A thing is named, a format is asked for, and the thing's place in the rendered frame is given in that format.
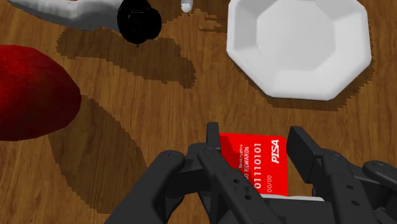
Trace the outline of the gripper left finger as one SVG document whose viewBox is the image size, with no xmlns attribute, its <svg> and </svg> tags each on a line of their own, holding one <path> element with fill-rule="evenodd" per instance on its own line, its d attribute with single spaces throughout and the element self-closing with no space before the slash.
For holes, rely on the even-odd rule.
<svg viewBox="0 0 397 224">
<path fill-rule="evenodd" d="M 206 142 L 189 153 L 159 153 L 104 224 L 167 224 L 189 193 L 199 194 L 210 224 L 282 224 L 221 155 L 218 123 L 207 124 Z"/>
</svg>

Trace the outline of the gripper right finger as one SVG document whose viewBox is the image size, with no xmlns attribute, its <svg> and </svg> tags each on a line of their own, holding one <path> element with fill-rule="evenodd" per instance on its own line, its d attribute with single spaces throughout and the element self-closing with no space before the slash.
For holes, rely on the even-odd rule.
<svg viewBox="0 0 397 224">
<path fill-rule="evenodd" d="M 312 192 L 331 202 L 336 224 L 397 224 L 397 168 L 371 160 L 358 167 L 290 127 L 288 157 Z"/>
</svg>

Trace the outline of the red bank card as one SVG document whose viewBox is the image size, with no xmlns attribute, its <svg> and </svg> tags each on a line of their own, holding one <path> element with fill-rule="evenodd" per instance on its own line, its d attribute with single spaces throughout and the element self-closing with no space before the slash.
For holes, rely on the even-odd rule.
<svg viewBox="0 0 397 224">
<path fill-rule="evenodd" d="M 282 136 L 221 133 L 221 154 L 260 194 L 288 195 L 286 139 Z"/>
</svg>

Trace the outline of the white octagonal bowl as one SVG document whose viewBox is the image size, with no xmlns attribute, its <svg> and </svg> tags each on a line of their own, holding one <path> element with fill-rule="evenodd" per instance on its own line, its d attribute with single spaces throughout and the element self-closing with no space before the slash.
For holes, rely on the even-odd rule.
<svg viewBox="0 0 397 224">
<path fill-rule="evenodd" d="M 266 95 L 329 101 L 372 59 L 358 0 L 230 0 L 226 51 Z"/>
</svg>

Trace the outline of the red apple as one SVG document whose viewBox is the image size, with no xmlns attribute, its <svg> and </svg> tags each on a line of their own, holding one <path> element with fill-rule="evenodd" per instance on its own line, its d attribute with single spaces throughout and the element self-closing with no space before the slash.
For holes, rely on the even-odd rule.
<svg viewBox="0 0 397 224">
<path fill-rule="evenodd" d="M 80 104 L 79 87 L 49 56 L 28 46 L 0 45 L 0 141 L 62 129 Z"/>
</svg>

